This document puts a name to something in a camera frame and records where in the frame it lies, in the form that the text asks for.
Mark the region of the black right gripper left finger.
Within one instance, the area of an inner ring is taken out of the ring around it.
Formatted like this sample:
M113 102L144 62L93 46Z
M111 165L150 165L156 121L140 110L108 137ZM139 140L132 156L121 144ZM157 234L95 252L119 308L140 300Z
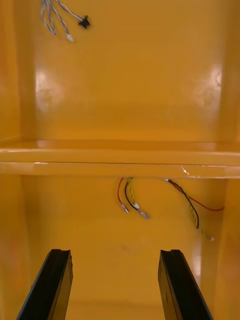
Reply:
M73 282L70 250L52 249L31 286L18 320L64 320Z

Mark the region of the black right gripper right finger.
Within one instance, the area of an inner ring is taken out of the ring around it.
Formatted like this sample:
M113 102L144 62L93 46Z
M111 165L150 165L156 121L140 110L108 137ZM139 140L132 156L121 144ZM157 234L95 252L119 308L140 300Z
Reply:
M212 320L213 317L179 249L161 250L158 285L166 320Z

